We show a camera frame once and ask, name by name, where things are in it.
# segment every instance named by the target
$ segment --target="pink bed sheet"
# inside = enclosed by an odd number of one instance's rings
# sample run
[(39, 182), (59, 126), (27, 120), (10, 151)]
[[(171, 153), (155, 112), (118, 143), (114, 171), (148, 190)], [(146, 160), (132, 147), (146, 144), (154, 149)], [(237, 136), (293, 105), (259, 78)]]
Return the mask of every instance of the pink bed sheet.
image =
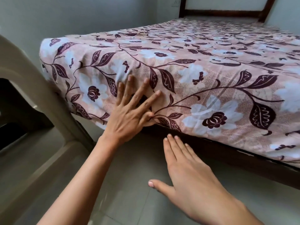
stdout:
[(177, 19), (45, 39), (47, 79), (71, 112), (105, 128), (131, 72), (151, 122), (300, 166), (300, 37), (263, 24)]

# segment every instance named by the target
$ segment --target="person's right hand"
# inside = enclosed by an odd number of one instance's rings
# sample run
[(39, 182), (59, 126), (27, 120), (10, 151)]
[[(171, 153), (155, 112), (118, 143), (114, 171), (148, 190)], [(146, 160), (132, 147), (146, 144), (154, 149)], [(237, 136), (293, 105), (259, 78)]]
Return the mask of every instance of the person's right hand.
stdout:
[(187, 216), (208, 225), (263, 224), (226, 191), (210, 167), (178, 136), (173, 138), (169, 134), (163, 146), (173, 186), (155, 179), (148, 185), (168, 197)]

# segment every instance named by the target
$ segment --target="forearm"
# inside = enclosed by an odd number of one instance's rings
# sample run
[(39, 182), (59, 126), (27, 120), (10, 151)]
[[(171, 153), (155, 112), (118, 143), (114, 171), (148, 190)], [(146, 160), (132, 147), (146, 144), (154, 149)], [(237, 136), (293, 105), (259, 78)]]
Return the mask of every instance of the forearm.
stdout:
[(116, 142), (100, 138), (38, 225), (86, 225), (116, 148)]

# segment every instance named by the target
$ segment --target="wooden headboard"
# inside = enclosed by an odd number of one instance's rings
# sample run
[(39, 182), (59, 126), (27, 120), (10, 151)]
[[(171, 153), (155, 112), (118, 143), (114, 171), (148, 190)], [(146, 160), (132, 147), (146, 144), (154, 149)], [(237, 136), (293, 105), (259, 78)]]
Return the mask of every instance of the wooden headboard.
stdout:
[(181, 0), (179, 17), (185, 16), (221, 16), (221, 17), (250, 17), (258, 18), (259, 22), (265, 22), (275, 0), (267, 0), (262, 11), (235, 11), (235, 10), (187, 10), (185, 9), (187, 0)]

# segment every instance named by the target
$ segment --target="wall switch plate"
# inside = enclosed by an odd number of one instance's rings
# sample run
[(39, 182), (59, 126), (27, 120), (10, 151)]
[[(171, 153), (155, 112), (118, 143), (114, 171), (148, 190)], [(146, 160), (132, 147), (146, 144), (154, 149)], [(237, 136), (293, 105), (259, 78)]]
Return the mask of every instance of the wall switch plate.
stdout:
[(172, 7), (179, 7), (180, 6), (180, 1), (181, 0), (174, 0), (172, 3)]

